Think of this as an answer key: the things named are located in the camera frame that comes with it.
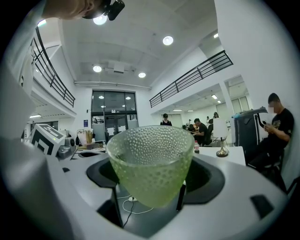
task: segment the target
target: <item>white table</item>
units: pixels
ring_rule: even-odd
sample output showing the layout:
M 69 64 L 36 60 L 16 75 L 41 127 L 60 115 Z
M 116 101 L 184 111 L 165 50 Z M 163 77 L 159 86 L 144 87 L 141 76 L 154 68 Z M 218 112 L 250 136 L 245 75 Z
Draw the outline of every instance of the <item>white table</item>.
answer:
M 215 147 L 215 148 L 200 147 L 199 153 L 206 155 L 206 156 L 222 159 L 224 161 L 229 161 L 232 163 L 237 163 L 237 164 L 246 166 L 243 147 L 227 147 L 227 149 L 229 150 L 229 154 L 227 157 L 217 157 L 216 156 L 216 152 L 219 151 L 220 149 L 221 149 L 221 147 Z

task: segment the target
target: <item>white ceiling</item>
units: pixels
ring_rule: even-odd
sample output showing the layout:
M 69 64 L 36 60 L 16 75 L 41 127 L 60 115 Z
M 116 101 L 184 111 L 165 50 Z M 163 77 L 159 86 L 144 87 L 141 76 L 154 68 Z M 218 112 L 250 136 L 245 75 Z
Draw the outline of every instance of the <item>white ceiling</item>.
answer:
M 124 2 L 126 6 L 116 20 L 104 25 L 86 19 L 62 21 L 63 47 L 77 81 L 150 86 L 172 63 L 172 53 L 179 57 L 192 41 L 200 43 L 199 33 L 193 30 L 207 25 L 210 17 L 216 18 L 213 0 Z M 162 43 L 168 35 L 174 38 L 171 46 Z M 115 62 L 124 64 L 124 74 L 111 73 Z M 103 68 L 100 74 L 93 72 L 94 65 Z M 140 79 L 140 72 L 147 76 Z
M 31 99 L 34 102 L 36 109 L 33 115 L 41 115 L 40 118 L 36 118 L 33 120 L 40 120 L 40 119 L 48 119 L 48 118 L 68 118 L 69 116 L 66 115 L 63 111 L 59 110 L 58 108 L 54 107 L 53 105 L 48 104 L 45 100 L 39 97 L 34 92 L 31 92 Z
M 237 99 L 245 96 L 248 91 L 244 82 L 240 82 L 242 78 L 235 78 L 230 81 L 229 86 L 229 96 L 230 99 Z M 214 99 L 211 95 L 216 95 L 218 99 Z M 207 88 L 201 92 L 193 94 L 171 106 L 166 107 L 161 110 L 162 112 L 173 112 L 173 109 L 181 109 L 183 111 L 188 110 L 199 110 L 205 107 L 218 105 L 217 101 L 220 100 L 221 103 L 225 102 L 223 93 L 221 91 L 220 85 L 215 85 L 210 88 Z

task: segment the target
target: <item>hand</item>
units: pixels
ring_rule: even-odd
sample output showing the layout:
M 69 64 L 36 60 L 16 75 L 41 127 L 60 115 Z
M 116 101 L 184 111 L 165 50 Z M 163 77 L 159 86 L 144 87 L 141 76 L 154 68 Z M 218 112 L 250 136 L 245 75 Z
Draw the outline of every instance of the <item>hand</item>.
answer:
M 276 128 L 271 124 L 265 124 L 263 129 L 268 133 L 273 134 Z

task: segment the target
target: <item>glass cup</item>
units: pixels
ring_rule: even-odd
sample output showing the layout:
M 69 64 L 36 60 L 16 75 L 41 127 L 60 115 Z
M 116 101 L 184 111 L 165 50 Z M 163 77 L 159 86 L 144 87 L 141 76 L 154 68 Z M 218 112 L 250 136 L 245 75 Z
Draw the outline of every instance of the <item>glass cup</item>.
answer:
M 107 144 L 120 184 L 142 204 L 163 207 L 179 192 L 194 152 L 186 130 L 147 126 L 124 131 Z

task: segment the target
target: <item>person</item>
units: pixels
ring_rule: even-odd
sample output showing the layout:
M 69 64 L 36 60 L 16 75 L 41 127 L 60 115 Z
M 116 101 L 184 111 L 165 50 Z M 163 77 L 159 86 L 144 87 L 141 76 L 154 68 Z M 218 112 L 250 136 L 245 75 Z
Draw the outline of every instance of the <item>person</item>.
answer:
M 191 119 L 188 120 L 187 127 L 189 127 L 190 124 L 191 124 Z
M 164 113 L 163 120 L 160 122 L 160 125 L 172 126 L 172 123 L 168 120 L 168 114 Z
M 42 0 L 24 18 L 3 55 L 1 73 L 15 79 L 30 96 L 33 84 L 33 37 L 37 24 L 56 17 L 73 20 L 97 17 L 102 14 L 103 0 Z
M 194 128 L 194 125 L 193 125 L 193 124 L 190 124 L 190 125 L 188 126 L 188 131 L 189 131 L 191 134 L 196 133 L 196 129 Z
M 206 126 L 208 126 L 210 124 L 209 121 L 210 121 L 210 118 L 209 118 L 209 116 L 207 116 L 206 117 Z
M 197 125 L 197 127 L 199 127 L 199 130 L 195 133 L 193 133 L 193 136 L 195 138 L 195 140 L 198 142 L 199 145 L 204 143 L 204 137 L 207 133 L 207 127 L 200 122 L 200 120 L 198 118 L 196 118 L 194 120 L 194 123 Z
M 272 124 L 264 125 L 269 135 L 259 145 L 245 151 L 246 164 L 258 171 L 278 160 L 291 139 L 294 126 L 293 115 L 283 107 L 277 94 L 270 94 L 268 104 L 276 113 Z
M 215 112 L 213 118 L 218 118 L 218 117 L 219 117 L 219 114 L 217 112 Z

